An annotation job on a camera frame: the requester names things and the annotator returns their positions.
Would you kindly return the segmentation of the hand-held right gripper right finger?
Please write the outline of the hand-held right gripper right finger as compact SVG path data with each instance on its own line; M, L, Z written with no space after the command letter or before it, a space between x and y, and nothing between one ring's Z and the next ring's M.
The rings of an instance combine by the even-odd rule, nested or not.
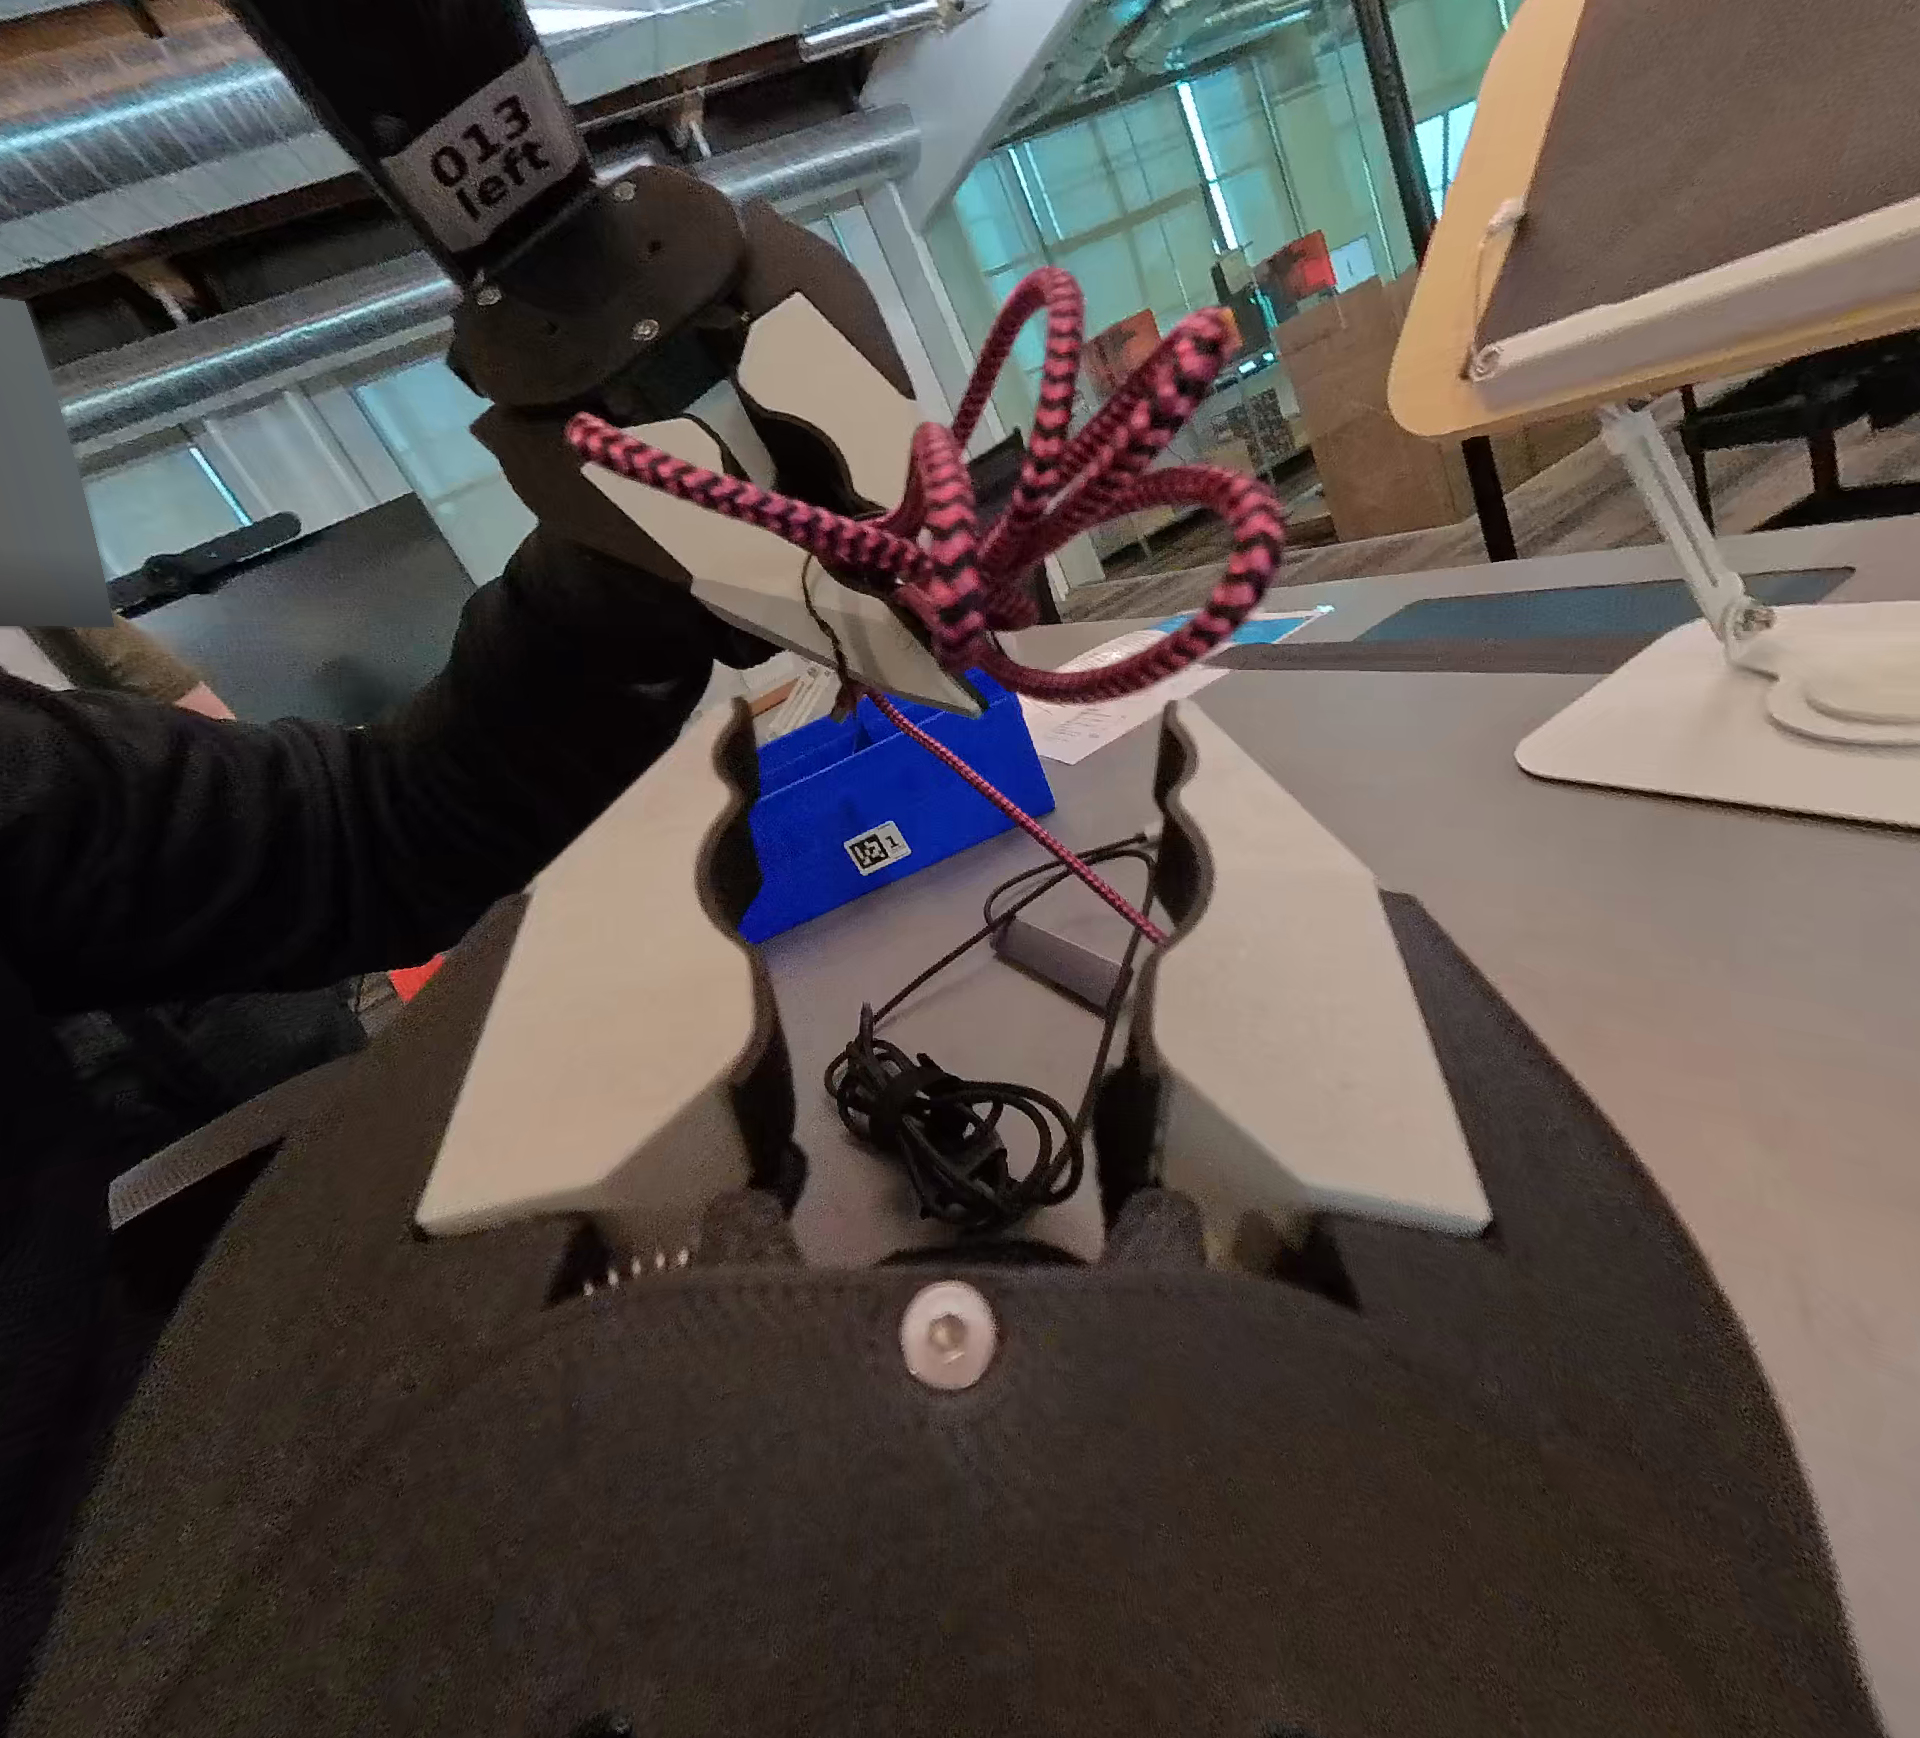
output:
M1093 1112L1109 1229L1197 1208L1219 1266L1330 1217L1475 1238L1494 1221L1373 872L1193 702L1165 708L1153 897Z

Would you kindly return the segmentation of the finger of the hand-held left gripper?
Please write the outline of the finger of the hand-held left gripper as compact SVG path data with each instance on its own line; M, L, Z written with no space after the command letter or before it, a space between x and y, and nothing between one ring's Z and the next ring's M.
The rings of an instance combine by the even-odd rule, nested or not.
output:
M973 718L978 698L938 664L925 624L899 604L907 591L899 538L881 529L878 551L856 539L840 561L831 539L868 518L784 493L771 445L775 428L755 415L677 415L628 428L575 415L578 477L636 564L687 585L734 630L828 669L828 647L801 600L804 559L814 556L864 589L864 598L828 592L824 604L849 605L847 643L865 693Z
M877 518L899 506L918 402L804 292L747 328L734 389L775 428L778 489L809 504Z

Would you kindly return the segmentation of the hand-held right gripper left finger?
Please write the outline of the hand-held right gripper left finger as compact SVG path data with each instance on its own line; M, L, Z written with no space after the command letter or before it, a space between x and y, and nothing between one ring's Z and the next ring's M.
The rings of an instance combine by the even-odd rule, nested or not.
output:
M700 713L528 888L414 1208L433 1241L586 1224L667 1266L734 1196L789 1234L797 1090L765 962L747 704Z

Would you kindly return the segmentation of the black twist tie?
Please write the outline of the black twist tie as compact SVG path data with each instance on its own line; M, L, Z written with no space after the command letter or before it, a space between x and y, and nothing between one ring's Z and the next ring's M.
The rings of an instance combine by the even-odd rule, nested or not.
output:
M807 556L801 569L804 615L818 633L821 643L828 647L828 669L834 676L828 718L831 722L844 722L856 714L865 694L865 682L856 671L851 647L847 643L851 640L851 630L847 630L849 605L840 608L845 604L845 600L840 600L828 608L828 604L824 604L828 592L864 598L864 589L856 582L845 582L840 574L828 571L824 559Z

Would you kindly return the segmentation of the blue bin with white label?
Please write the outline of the blue bin with white label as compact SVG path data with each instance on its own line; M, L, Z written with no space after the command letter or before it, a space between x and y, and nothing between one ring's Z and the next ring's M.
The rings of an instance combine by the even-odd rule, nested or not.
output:
M981 702L973 718L917 702L899 702L899 714L1019 811L1050 814L1053 794L1020 700L981 673L967 683ZM1011 829L877 702L860 700L849 718L821 718L757 749L749 832L760 885L738 931L768 941Z

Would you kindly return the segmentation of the person's left forearm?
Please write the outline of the person's left forearm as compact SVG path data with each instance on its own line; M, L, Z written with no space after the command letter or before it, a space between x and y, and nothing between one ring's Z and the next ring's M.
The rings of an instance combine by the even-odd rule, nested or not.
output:
M43 1012L414 963L511 890L419 739L1 698L3 979Z

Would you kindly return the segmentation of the grey usb hub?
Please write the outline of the grey usb hub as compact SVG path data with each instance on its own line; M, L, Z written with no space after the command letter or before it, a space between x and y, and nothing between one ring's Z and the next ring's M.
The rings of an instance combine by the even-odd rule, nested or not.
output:
M925 954L889 965L849 1025L963 1077L1030 1078L1063 1092L1102 1056L1125 1015L1140 932L1061 861L1020 861L961 907Z

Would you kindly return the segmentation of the person's left hand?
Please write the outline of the person's left hand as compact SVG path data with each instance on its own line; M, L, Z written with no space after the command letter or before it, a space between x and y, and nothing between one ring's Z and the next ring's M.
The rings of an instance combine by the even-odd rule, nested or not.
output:
M715 671L775 655L687 585L537 527L403 718L433 856L482 907L523 888L677 741Z

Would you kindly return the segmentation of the printed paper sheet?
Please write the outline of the printed paper sheet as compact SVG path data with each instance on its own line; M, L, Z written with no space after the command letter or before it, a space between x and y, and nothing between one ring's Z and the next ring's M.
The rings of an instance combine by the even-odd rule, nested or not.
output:
M1262 604L1232 634L1232 647L1275 643L1300 628L1331 618L1334 605L1327 602L1286 605ZM1066 664L1066 673L1102 671L1121 664L1129 655L1147 648L1161 637L1178 633L1193 612L1177 612L1165 619L1142 622L1137 628L1113 634L1096 647L1074 652ZM1020 694L1020 713L1030 730L1030 739L1043 761L1059 765L1076 765L1096 751L1111 746L1142 723L1151 723L1163 714L1167 702L1190 700L1226 674L1224 651L1219 647L1207 659L1178 671L1163 683L1139 694L1125 694L1099 704L1063 706L1030 694Z

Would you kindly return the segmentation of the black monitor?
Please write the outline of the black monitor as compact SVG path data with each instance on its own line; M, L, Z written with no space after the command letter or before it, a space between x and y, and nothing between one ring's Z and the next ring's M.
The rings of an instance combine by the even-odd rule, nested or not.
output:
M365 725L444 669L472 592L426 508L403 496L130 622L238 718Z

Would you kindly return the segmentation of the large cardboard box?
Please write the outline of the large cardboard box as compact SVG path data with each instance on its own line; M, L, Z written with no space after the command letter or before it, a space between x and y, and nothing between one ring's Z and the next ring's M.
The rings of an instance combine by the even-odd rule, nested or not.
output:
M1475 527L1460 446L1406 432L1387 407L1415 277L1410 269L1320 296L1278 327L1283 376L1341 542Z

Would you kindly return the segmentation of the black webcam bar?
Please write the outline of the black webcam bar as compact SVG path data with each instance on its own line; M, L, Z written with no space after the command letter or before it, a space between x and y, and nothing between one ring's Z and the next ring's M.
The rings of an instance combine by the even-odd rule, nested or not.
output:
M205 598L302 539L302 522L281 511L184 551L153 552L132 571L109 579L110 608L118 618L132 619L184 598Z

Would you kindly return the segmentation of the wooden board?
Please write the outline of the wooden board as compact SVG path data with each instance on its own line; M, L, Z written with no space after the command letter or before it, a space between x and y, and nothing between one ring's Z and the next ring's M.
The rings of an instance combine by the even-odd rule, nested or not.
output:
M1584 5L1586 0L1525 0L1485 69L1475 123L1430 238L1387 376L1387 407L1414 435L1492 435L1632 396L1659 396L1683 382L1750 372L1800 356L1913 330L1918 324L1918 297L1908 292L1879 304L1857 304L1852 310L1826 310L1795 330L1747 332L1724 337L1706 350L1667 354L1627 366L1605 382L1559 387L1528 403L1486 403L1466 364L1485 299L1511 240L1485 240L1485 227L1504 197L1523 196L1528 187Z

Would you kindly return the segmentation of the black mat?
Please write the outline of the black mat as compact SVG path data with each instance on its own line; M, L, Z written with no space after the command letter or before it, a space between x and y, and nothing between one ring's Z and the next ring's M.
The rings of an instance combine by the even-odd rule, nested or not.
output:
M1483 332L1906 207L1918 0L1586 0Z

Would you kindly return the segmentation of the round corrugated air duct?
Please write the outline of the round corrugated air duct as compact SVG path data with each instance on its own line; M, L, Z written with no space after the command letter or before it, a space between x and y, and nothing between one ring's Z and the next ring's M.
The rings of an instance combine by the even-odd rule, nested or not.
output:
M354 168L300 93L261 56L218 56L182 71L110 81L42 109L3 103L1 215L32 218L81 200L227 166L258 152L318 157L320 177Z

